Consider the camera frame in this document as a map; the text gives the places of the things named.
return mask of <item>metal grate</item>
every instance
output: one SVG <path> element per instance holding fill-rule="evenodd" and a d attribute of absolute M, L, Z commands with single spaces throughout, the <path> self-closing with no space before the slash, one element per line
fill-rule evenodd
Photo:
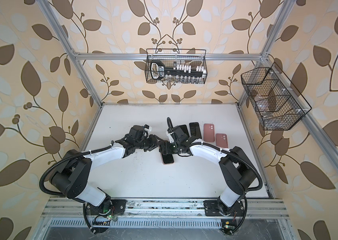
<path fill-rule="evenodd" d="M 145 77 L 147 83 L 205 84 L 207 77 L 206 50 L 159 49 L 157 52 L 156 49 L 147 49 L 146 52 Z"/>
<path fill-rule="evenodd" d="M 152 218 L 118 218 L 117 222 L 110 221 L 109 224 L 104 224 L 105 220 L 97 219 L 93 226 L 96 227 L 114 227 L 114 228 L 209 228 L 219 229 L 221 228 L 220 219 L 170 219 L 170 220 L 157 220 Z M 53 218 L 51 227 L 86 227 L 83 218 Z"/>
<path fill-rule="evenodd" d="M 311 106 L 307 101 L 310 108 L 300 106 L 289 90 L 297 96 L 301 93 L 292 82 L 290 88 L 285 87 L 275 71 L 272 66 L 243 73 L 242 85 L 264 130 L 290 130 Z"/>

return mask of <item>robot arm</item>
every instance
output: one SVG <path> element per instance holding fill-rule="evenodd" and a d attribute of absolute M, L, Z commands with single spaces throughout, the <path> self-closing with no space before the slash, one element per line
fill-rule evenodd
<path fill-rule="evenodd" d="M 158 146 L 159 151 L 164 155 L 187 153 L 203 157 L 220 166 L 227 187 L 217 201 L 219 211 L 224 215 L 230 214 L 233 204 L 241 200 L 248 191 L 262 188 L 261 177 L 239 147 L 222 149 L 202 142 L 194 136 L 188 137 L 179 126 L 172 127 L 169 118 L 168 127 L 170 142 L 155 135 L 149 135 L 150 130 L 147 125 L 135 125 L 122 139 L 112 142 L 104 149 L 85 153 L 70 150 L 63 160 L 43 174 L 40 178 L 40 189 L 47 194 L 80 199 L 97 207 L 101 204 L 109 205 L 110 197 L 99 188 L 87 183 L 90 171 L 112 160 L 127 157 L 136 149 L 152 151 Z M 236 168 L 233 163 L 238 163 L 238 167 Z M 44 187 L 43 182 L 46 175 L 50 175 L 50 183 L 60 193 L 47 190 Z M 259 182 L 258 187 L 249 188 L 256 177 Z"/>

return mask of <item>leaf pattern wallpaper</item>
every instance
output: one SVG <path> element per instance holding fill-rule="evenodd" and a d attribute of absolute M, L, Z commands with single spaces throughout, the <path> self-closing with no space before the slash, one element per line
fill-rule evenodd
<path fill-rule="evenodd" d="M 269 56 L 338 147 L 338 0 L 297 0 Z M 243 111 L 301 240 L 338 239 L 338 173 L 303 123 L 290 131 L 263 131 L 248 101 Z"/>
<path fill-rule="evenodd" d="M 49 198 L 39 177 L 97 110 L 83 89 L 35 1 L 0 0 L 0 239 L 30 238 Z"/>
<path fill-rule="evenodd" d="M 50 0 L 76 52 L 260 53 L 281 0 Z"/>

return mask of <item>pink phone case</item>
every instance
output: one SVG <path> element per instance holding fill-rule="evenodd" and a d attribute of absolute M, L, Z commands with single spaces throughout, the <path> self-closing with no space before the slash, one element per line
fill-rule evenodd
<path fill-rule="evenodd" d="M 216 133 L 216 145 L 218 147 L 228 148 L 228 136 L 225 133 Z"/>
<path fill-rule="evenodd" d="M 214 142 L 214 124 L 212 123 L 204 124 L 204 141 Z"/>

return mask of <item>wallpaper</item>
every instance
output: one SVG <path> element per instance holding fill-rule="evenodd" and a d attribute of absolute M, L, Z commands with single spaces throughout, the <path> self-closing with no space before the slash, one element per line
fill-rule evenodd
<path fill-rule="evenodd" d="M 260 53 L 281 0 L 50 0 L 76 52 Z"/>
<path fill-rule="evenodd" d="M 30 238 L 43 172 L 78 149 L 97 110 L 34 1 L 0 0 L 0 239 Z"/>
<path fill-rule="evenodd" d="M 143 61 L 94 61 L 84 64 L 100 98 L 112 103 L 235 103 L 243 88 L 240 75 L 253 68 L 250 61 L 207 62 L 205 84 L 146 82 Z"/>
<path fill-rule="evenodd" d="M 338 0 L 297 1 L 270 59 L 297 84 L 338 147 Z"/>
<path fill-rule="evenodd" d="M 307 98 L 338 147 L 338 0 L 297 0 L 270 59 Z M 338 173 L 303 123 L 290 131 L 263 131 L 249 101 L 243 112 L 301 240 L 338 239 Z"/>
<path fill-rule="evenodd" d="M 247 106 L 243 113 L 262 164 L 296 235 L 338 239 L 338 173 L 302 122 L 289 131 L 263 131 L 252 105 Z"/>

